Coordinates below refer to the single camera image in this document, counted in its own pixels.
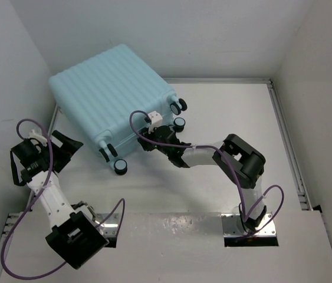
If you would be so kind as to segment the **light blue suitcase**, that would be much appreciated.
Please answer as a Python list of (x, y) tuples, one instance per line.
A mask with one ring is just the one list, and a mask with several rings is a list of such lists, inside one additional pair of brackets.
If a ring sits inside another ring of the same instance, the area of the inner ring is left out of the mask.
[[(138, 114), (157, 111), (172, 124), (174, 88), (128, 46), (119, 44), (48, 80), (57, 105), (102, 162), (113, 166), (138, 145), (132, 130), (146, 127)], [(99, 148), (111, 143), (118, 157), (106, 162)]]

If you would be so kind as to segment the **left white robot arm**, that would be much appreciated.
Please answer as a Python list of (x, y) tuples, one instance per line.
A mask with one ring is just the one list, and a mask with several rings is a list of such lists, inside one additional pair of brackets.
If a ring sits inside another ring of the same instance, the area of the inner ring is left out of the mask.
[(27, 185), (46, 211), (51, 232), (47, 244), (74, 269), (79, 269), (108, 240), (96, 227), (95, 219), (71, 205), (61, 191), (58, 173), (83, 146), (59, 131), (52, 135), (61, 142), (58, 146), (45, 136), (31, 130), (29, 136), (10, 150), (13, 183)]

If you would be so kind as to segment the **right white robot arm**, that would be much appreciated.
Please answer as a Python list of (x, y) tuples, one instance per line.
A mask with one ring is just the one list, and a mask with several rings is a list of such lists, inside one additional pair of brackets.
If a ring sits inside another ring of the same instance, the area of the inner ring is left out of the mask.
[(254, 232), (267, 212), (259, 184), (265, 157), (236, 134), (229, 134), (217, 145), (193, 145), (180, 141), (178, 132), (179, 126), (159, 126), (136, 134), (143, 150), (158, 150), (176, 167), (218, 166), (237, 186), (242, 223)]

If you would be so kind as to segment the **suitcase wheel front left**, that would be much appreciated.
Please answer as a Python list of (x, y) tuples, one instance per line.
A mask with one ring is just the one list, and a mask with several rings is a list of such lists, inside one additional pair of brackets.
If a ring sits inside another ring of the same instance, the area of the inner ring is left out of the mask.
[(175, 132), (180, 133), (184, 130), (186, 125), (186, 120), (182, 117), (177, 117), (173, 121), (173, 127)]

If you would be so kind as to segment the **suitcase wheel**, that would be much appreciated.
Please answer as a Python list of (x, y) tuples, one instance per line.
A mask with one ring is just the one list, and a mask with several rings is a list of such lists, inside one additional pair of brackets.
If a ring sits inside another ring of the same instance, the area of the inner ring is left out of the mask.
[(114, 172), (119, 176), (125, 175), (127, 173), (127, 162), (124, 159), (117, 159), (114, 162), (113, 167)]
[(184, 130), (186, 125), (186, 120), (182, 117), (177, 117), (173, 121), (173, 127), (175, 132), (180, 133)]
[(188, 105), (186, 104), (186, 101), (182, 98), (178, 100), (178, 102), (172, 102), (170, 104), (170, 109), (173, 114), (180, 115), (181, 112), (186, 111), (188, 109)]
[(106, 148), (99, 148), (98, 151), (107, 163), (113, 161), (115, 158), (118, 157), (118, 153), (111, 143), (107, 144)]

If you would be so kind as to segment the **suitcase wheel front right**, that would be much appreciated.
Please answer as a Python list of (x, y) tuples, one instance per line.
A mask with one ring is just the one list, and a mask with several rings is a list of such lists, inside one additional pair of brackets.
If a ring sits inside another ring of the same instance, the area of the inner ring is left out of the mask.
[(186, 111), (188, 109), (188, 105), (186, 104), (186, 101), (182, 98), (178, 100), (178, 102), (172, 102), (170, 104), (170, 109), (173, 114), (180, 115), (181, 112)]

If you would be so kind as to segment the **suitcase wheel far left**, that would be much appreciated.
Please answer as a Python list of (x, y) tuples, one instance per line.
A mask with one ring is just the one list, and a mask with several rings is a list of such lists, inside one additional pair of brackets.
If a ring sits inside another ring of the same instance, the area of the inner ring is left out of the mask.
[(118, 157), (118, 153), (111, 143), (107, 144), (106, 148), (99, 148), (98, 151), (107, 163), (113, 161), (115, 158)]

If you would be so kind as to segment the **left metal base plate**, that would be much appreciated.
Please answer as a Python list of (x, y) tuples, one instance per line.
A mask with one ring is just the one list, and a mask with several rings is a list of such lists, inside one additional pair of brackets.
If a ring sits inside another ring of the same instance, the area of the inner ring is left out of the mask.
[(119, 227), (120, 215), (118, 213), (113, 213), (107, 220), (103, 222), (108, 216), (107, 213), (98, 213), (96, 217), (93, 218), (95, 225), (99, 225), (97, 229), (106, 238), (114, 238), (117, 236), (117, 230)]

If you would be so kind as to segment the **metal base plate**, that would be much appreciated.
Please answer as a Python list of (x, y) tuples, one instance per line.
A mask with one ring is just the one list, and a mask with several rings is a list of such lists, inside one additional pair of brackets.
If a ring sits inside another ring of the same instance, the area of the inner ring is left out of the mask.
[[(242, 224), (241, 217), (238, 213), (222, 213), (221, 220), (223, 235), (226, 238), (239, 238), (246, 236), (247, 234), (252, 234), (252, 231)], [(254, 236), (259, 238), (277, 236), (275, 223), (271, 213), (265, 214), (260, 221), (259, 226), (255, 228)]]
[(98, 213), (96, 217), (93, 218), (95, 225), (99, 225), (97, 229), (106, 238), (114, 238), (117, 236), (117, 230), (119, 227), (120, 215), (118, 213), (113, 213), (107, 220), (103, 222), (108, 216), (107, 213)]

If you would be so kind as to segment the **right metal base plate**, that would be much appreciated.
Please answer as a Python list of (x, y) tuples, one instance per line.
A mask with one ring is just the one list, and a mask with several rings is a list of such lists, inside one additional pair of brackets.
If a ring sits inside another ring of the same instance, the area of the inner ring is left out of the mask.
[[(221, 220), (223, 235), (226, 238), (239, 238), (246, 236), (247, 234), (252, 234), (252, 231), (242, 224), (241, 217), (238, 213), (222, 213)], [(259, 226), (255, 228), (254, 236), (259, 238), (277, 236), (275, 223), (271, 213), (265, 214), (260, 221)]]

